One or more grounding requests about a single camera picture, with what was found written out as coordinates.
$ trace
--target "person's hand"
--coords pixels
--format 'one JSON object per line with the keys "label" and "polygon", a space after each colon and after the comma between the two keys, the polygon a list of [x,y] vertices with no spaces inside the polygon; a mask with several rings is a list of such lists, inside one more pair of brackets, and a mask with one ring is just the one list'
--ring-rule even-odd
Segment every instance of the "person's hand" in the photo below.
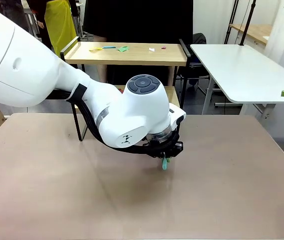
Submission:
{"label": "person's hand", "polygon": [[41,21],[37,21],[37,25],[42,29],[44,28],[44,24]]}

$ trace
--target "teal object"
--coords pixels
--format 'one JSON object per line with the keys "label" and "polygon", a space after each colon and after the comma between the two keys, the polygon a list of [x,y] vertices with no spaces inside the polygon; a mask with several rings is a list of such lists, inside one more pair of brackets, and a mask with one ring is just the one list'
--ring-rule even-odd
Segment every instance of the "teal object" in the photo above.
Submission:
{"label": "teal object", "polygon": [[167,170],[167,158],[166,157],[163,158],[162,169]]}

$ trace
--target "black strap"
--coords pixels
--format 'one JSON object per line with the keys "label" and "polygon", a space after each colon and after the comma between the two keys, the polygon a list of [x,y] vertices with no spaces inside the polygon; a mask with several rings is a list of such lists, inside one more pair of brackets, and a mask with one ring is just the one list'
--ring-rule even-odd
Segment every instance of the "black strap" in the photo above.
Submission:
{"label": "black strap", "polygon": [[86,86],[79,84],[77,88],[75,89],[73,95],[70,97],[70,99],[67,100],[67,102],[73,103],[73,102],[81,101],[86,89],[87,89]]}

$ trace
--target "white object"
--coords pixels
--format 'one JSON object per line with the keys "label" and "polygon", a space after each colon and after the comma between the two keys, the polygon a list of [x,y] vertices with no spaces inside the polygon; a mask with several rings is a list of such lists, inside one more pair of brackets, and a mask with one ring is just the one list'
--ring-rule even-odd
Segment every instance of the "white object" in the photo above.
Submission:
{"label": "white object", "polygon": [[284,103],[284,68],[250,46],[192,44],[191,48],[214,79],[202,114],[207,112],[214,81],[233,103]]}
{"label": "white object", "polygon": [[125,88],[121,94],[115,86],[94,81],[63,62],[29,33],[0,15],[0,103],[29,107],[42,102],[53,89],[71,92],[71,97],[80,84],[86,87],[82,99],[103,141],[110,147],[126,148],[147,134],[158,134],[167,128],[174,130],[176,121],[186,117],[176,106],[174,113],[169,111],[160,82],[150,93],[135,94]]}

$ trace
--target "white table leg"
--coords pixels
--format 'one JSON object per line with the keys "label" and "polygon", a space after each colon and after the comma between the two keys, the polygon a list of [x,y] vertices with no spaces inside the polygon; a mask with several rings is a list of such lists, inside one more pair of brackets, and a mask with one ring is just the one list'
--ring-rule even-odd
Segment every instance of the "white table leg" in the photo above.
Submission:
{"label": "white table leg", "polygon": [[211,102],[211,97],[212,97],[214,84],[215,84],[215,81],[211,77],[210,83],[208,84],[208,89],[207,89],[207,93],[206,93],[206,97],[205,97],[205,102],[204,102],[204,106],[203,106],[203,110],[202,110],[202,115],[206,115],[207,114],[207,110],[208,110],[208,107],[209,107],[210,102]]}
{"label": "white table leg", "polygon": [[249,107],[249,104],[248,103],[244,103],[243,106],[242,106],[240,115],[245,115],[246,112],[247,112],[248,107]]}
{"label": "white table leg", "polygon": [[271,115],[272,111],[274,110],[276,104],[266,104],[261,116],[261,123],[264,124],[268,117]]}

